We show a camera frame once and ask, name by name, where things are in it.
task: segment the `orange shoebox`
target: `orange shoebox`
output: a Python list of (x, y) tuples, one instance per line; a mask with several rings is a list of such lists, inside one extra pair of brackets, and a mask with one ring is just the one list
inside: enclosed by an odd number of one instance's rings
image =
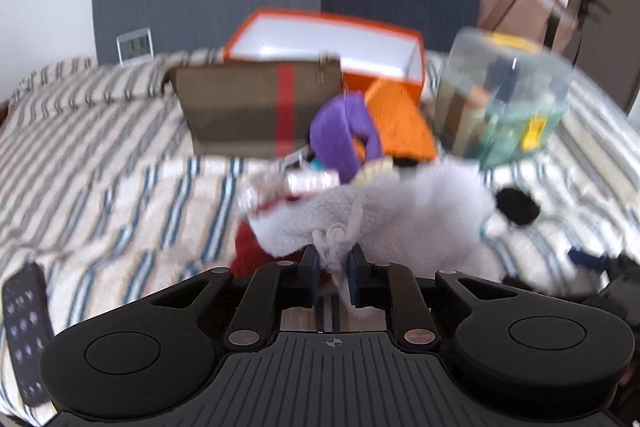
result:
[(402, 82), (417, 103), (424, 84), (424, 42), (416, 30), (334, 15), (261, 8), (242, 23), (225, 58), (313, 59), (340, 55), (350, 90), (367, 90), (380, 76)]

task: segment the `metal screw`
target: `metal screw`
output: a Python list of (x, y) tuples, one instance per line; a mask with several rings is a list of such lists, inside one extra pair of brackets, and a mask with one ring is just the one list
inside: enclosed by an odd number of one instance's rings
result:
[(404, 334), (404, 339), (411, 344), (431, 344), (436, 339), (436, 334), (429, 330), (409, 330)]
[(238, 330), (230, 333), (228, 339), (236, 346), (251, 346), (260, 340), (260, 335), (254, 330)]

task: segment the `orange cloth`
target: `orange cloth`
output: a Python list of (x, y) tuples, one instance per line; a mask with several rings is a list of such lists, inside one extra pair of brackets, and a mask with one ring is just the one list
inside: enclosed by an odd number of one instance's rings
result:
[[(367, 89), (364, 100), (380, 134), (385, 155), (420, 162), (430, 162), (437, 157), (433, 134), (400, 82), (379, 78)], [(358, 157), (364, 162), (362, 143), (359, 140), (354, 143)]]

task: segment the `brown cardboard box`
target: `brown cardboard box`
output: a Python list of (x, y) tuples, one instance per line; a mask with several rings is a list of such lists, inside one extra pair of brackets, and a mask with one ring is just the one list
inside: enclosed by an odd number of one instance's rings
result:
[(165, 75), (198, 155), (273, 158), (302, 147), (322, 104), (340, 93), (340, 60), (180, 66)]
[(564, 51), (577, 26), (560, 0), (480, 0), (480, 29), (530, 39), (556, 53)]

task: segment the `white blanket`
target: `white blanket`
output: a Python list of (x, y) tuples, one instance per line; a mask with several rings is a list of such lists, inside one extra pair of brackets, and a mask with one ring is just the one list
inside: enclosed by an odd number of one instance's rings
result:
[(250, 219), (263, 250), (284, 257), (305, 245), (317, 248), (327, 270), (350, 302), (346, 258), (359, 243), (370, 263), (398, 263), (418, 277), (438, 269), (471, 275), (487, 266), (480, 228), (494, 198), (477, 168), (444, 158), (410, 171), (401, 180), (343, 185), (306, 201), (282, 202)]

